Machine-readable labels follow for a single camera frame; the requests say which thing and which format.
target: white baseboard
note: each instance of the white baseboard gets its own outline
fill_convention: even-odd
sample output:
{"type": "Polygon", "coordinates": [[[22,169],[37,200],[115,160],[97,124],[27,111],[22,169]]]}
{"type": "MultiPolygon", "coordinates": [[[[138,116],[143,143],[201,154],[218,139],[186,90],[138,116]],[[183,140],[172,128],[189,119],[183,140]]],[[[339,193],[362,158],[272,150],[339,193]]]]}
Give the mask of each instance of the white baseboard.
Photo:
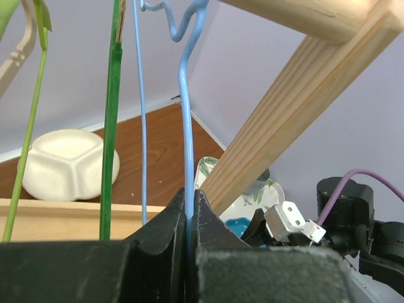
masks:
{"type": "Polygon", "coordinates": [[[208,133],[208,135],[217,143],[217,145],[222,150],[226,150],[225,145],[210,131],[210,129],[199,119],[199,117],[193,111],[191,111],[191,114],[195,121],[208,133]]]}
{"type": "MultiPolygon", "coordinates": [[[[162,109],[163,107],[170,106],[172,104],[178,103],[179,99],[168,99],[168,100],[159,100],[158,102],[149,103],[150,105],[146,105],[146,112],[154,112],[155,110],[162,109]]],[[[140,105],[136,107],[132,107],[130,109],[126,109],[122,112],[118,113],[118,123],[123,122],[141,115],[140,105]]],[[[97,131],[99,129],[104,128],[104,122],[99,122],[85,128],[82,128],[86,131],[97,131]]],[[[17,148],[15,150],[7,151],[6,153],[0,154],[0,163],[5,162],[7,160],[11,160],[17,158],[21,155],[22,148],[17,148]]]]}

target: robotic arm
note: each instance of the robotic arm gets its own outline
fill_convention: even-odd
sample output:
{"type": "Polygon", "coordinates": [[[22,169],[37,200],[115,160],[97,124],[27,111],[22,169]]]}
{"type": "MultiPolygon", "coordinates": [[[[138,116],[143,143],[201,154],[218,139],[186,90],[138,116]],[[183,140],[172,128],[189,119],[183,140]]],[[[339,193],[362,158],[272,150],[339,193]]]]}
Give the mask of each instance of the robotic arm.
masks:
{"type": "MultiPolygon", "coordinates": [[[[317,184],[319,214],[341,178],[317,184]]],[[[373,190],[349,180],[323,224],[321,241],[342,256],[359,254],[359,272],[389,285],[404,296],[404,223],[374,219],[373,190]]]]}
{"type": "MultiPolygon", "coordinates": [[[[341,180],[317,184],[320,214],[341,180]]],[[[404,223],[374,219],[373,190],[349,180],[322,226],[305,221],[295,203],[257,210],[241,237],[250,246],[323,246],[341,256],[359,254],[359,272],[404,296],[404,223]]]]}

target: blue wire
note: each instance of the blue wire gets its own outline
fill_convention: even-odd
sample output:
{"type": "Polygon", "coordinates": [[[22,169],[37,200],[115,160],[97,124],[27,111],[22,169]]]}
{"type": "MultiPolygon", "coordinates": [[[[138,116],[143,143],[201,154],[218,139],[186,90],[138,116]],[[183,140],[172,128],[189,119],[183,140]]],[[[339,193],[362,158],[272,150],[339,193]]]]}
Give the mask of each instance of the blue wire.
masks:
{"type": "MultiPolygon", "coordinates": [[[[195,26],[191,32],[191,36],[187,41],[184,52],[182,53],[179,69],[178,69],[178,82],[180,89],[180,96],[182,102],[182,125],[184,128],[184,161],[185,161],[185,214],[186,218],[190,219],[194,215],[194,148],[193,148],[193,132],[192,132],[192,117],[191,117],[191,106],[189,104],[189,94],[187,86],[187,65],[189,57],[192,54],[193,49],[201,35],[203,25],[205,24],[206,17],[206,7],[209,0],[194,0],[193,3],[189,5],[186,9],[184,16],[182,17],[181,23],[177,30],[174,21],[174,15],[172,14],[172,9],[167,1],[161,2],[156,5],[149,5],[140,0],[140,8],[142,11],[159,11],[161,9],[165,10],[167,16],[167,21],[169,24],[169,31],[171,39],[174,42],[179,42],[184,37],[184,34],[188,28],[189,22],[193,16],[196,14],[195,26]]],[[[144,107],[144,93],[143,93],[143,79],[141,72],[141,56],[140,56],[140,43],[138,35],[138,19],[137,19],[137,8],[136,0],[133,0],[134,15],[135,15],[135,30],[136,30],[136,48],[138,53],[138,72],[140,81],[140,92],[141,92],[141,110],[142,110],[142,137],[146,137],[146,114],[144,107]]],[[[147,150],[145,149],[145,141],[143,141],[143,166],[142,166],[142,222],[143,217],[145,217],[146,212],[146,158],[145,154],[147,150]]]]}
{"type": "Polygon", "coordinates": [[[143,72],[141,67],[141,52],[139,38],[138,8],[136,0],[133,0],[134,33],[136,36],[136,53],[138,58],[138,75],[140,87],[140,108],[141,108],[141,224],[147,223],[147,130],[146,130],[146,105],[145,88],[143,85],[143,72]]]}

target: wooden beam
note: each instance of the wooden beam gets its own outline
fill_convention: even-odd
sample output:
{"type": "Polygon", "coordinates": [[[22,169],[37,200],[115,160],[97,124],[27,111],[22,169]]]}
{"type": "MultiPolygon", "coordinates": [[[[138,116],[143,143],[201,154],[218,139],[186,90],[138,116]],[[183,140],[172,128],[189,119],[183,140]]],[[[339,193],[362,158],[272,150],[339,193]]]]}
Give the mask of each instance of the wooden beam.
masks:
{"type": "Polygon", "coordinates": [[[202,184],[219,215],[402,32],[404,2],[381,0],[338,46],[306,37],[202,184]]]}
{"type": "Polygon", "coordinates": [[[332,44],[353,38],[376,0],[222,0],[332,44]]]}

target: wooden plank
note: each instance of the wooden plank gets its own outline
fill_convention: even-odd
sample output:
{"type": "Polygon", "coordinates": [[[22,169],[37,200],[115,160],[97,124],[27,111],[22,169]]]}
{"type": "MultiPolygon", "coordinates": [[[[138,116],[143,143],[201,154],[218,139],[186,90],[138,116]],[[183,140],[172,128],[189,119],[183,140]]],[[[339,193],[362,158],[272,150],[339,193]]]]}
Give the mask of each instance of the wooden plank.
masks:
{"type": "Polygon", "coordinates": [[[376,0],[223,0],[299,32],[342,44],[352,39],[376,0]]]}
{"type": "Polygon", "coordinates": [[[306,37],[202,184],[219,215],[402,32],[404,2],[380,1],[338,46],[306,37]]]}
{"type": "MultiPolygon", "coordinates": [[[[4,230],[9,199],[0,199],[0,230],[4,230]]],[[[148,206],[148,220],[164,209],[148,206]]],[[[97,240],[99,203],[51,202],[22,199],[12,241],[97,240]]],[[[112,205],[111,239],[123,239],[141,227],[141,206],[112,205]]]]}

